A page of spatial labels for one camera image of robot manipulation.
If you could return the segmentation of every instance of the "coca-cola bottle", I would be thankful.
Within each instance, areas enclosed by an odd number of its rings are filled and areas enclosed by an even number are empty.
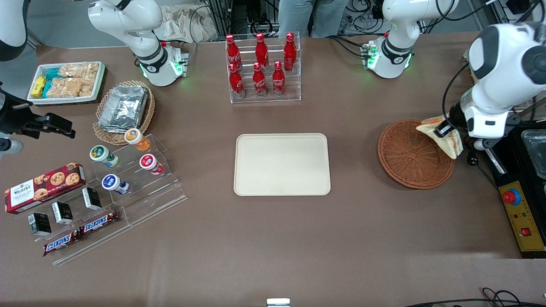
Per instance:
[[[256,96],[260,98],[267,96],[268,89],[265,87],[265,75],[264,72],[262,72],[260,63],[254,63],[254,75],[252,76],[252,80],[254,80]]]
[[[235,64],[237,71],[242,70],[241,54],[239,53],[239,47],[235,44],[235,39],[233,35],[228,34],[225,36],[225,40],[228,42],[228,48],[226,52],[228,53],[229,64]]]
[[[275,62],[275,71],[273,72],[273,93],[275,96],[281,97],[284,96],[286,88],[284,85],[284,72],[282,71],[281,61]]]
[[[296,62],[296,45],[294,44],[294,33],[286,33],[286,44],[284,45],[284,69],[291,72]]]
[[[256,61],[260,64],[263,72],[269,71],[269,52],[268,47],[264,42],[264,34],[258,32],[256,34]]]
[[[237,99],[244,98],[245,89],[242,86],[242,78],[239,72],[237,72],[235,64],[229,65],[229,85],[232,87],[233,97]]]

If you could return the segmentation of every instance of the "brown table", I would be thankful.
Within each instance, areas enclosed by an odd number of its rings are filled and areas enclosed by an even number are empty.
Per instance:
[[[304,39],[303,99],[274,107],[231,105],[223,43],[203,44],[188,77],[153,87],[149,132],[189,199],[61,267],[41,257],[28,225],[0,215],[0,299],[8,306],[403,306],[479,297],[505,288],[544,302],[544,260],[522,260],[497,191],[465,159],[441,187],[393,181],[376,154],[399,119],[439,115],[449,79],[475,33],[423,35],[402,76],[384,80],[326,39]],[[106,88],[145,81],[128,48],[39,48],[39,63],[102,61]],[[453,102],[472,85],[454,84]],[[77,138],[25,138],[0,162],[8,188],[69,161],[90,165],[96,105],[42,108],[74,122]],[[331,192],[322,197],[238,197],[235,140],[243,133],[321,132]]]

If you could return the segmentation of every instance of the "blue jeans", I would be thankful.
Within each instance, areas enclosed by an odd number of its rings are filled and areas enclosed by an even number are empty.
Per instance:
[[[307,24],[313,14],[311,37],[337,35],[348,0],[280,0],[278,5],[279,37],[299,31],[307,36]]]

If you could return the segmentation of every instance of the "clear acrylic bottle rack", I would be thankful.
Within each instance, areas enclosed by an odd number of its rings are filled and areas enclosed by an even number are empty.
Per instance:
[[[281,61],[284,68],[284,45],[286,38],[266,38],[265,44],[269,51],[269,71],[264,72],[265,82],[268,88],[268,94],[265,97],[258,97],[254,92],[254,63],[256,63],[256,38],[253,34],[233,34],[235,43],[239,47],[242,61],[242,83],[245,88],[245,97],[237,99],[233,95],[231,86],[229,85],[229,60],[226,52],[228,43],[225,43],[225,62],[226,71],[228,72],[228,90],[231,103],[249,103],[249,102],[282,102],[282,101],[300,101],[301,100],[301,45],[300,34],[294,32],[294,43],[296,45],[296,62],[294,69],[291,72],[284,72],[286,77],[286,93],[282,97],[277,97],[273,93],[273,64],[276,61]]]
[[[44,237],[32,236],[35,238],[35,242],[40,245],[36,250],[37,257],[43,253],[43,245],[53,242],[115,210],[119,220],[90,231],[84,235],[82,240],[70,243],[45,255],[45,257],[53,260],[53,265],[63,265],[187,198],[178,178],[172,174],[169,163],[164,156],[167,150],[165,146],[152,134],[146,137],[151,143],[147,151],[139,151],[133,145],[126,145],[113,152],[119,158],[119,163],[115,167],[108,168],[100,162],[93,162],[92,169],[84,169],[87,178],[84,187],[17,215],[17,219],[24,217],[24,219],[21,219],[24,221],[27,221],[27,216],[34,212],[47,214],[49,217],[51,234]],[[140,157],[147,153],[153,154],[157,161],[163,165],[164,170],[161,175],[153,175],[150,171],[140,168]],[[129,191],[120,195],[103,189],[101,186],[102,178],[107,174],[116,174],[120,179],[129,183]],[[102,205],[101,209],[93,211],[85,207],[82,195],[82,190],[85,187],[97,190]],[[74,218],[71,224],[63,225],[55,222],[51,209],[53,202],[63,202],[70,205]]]

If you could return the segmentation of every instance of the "wicker basket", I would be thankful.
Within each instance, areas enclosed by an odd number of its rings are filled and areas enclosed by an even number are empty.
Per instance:
[[[152,91],[150,90],[150,88],[146,84],[144,84],[144,83],[142,83],[140,81],[134,81],[134,80],[133,81],[125,81],[125,82],[121,82],[118,85],[142,86],[142,87],[148,89],[148,98],[146,100],[146,110],[144,110],[142,123],[141,123],[140,128],[139,128],[140,131],[142,132],[142,134],[145,135],[144,132],[148,129],[148,126],[150,125],[150,122],[152,121],[153,111],[154,111],[154,109],[156,107],[156,102],[155,102],[155,99],[153,97]],[[96,112],[97,119],[100,118],[100,115],[102,114],[102,111],[104,109],[104,104],[108,100],[108,97],[110,96],[111,91],[112,91],[112,89],[110,89],[110,91],[108,91],[108,93],[106,93],[106,95],[104,95],[104,97],[100,101],[100,104],[99,104],[99,106],[97,108],[97,112]],[[105,141],[106,143],[114,144],[114,145],[117,145],[117,146],[127,145],[127,142],[125,141],[123,133],[106,132],[106,131],[102,130],[99,127],[98,122],[93,123],[93,130],[95,131],[95,135],[97,136],[97,138],[99,138],[102,141]]]
[[[416,130],[420,124],[420,120],[390,124],[379,137],[377,153],[381,165],[394,180],[410,188],[434,188],[448,180],[455,160],[428,135]]]

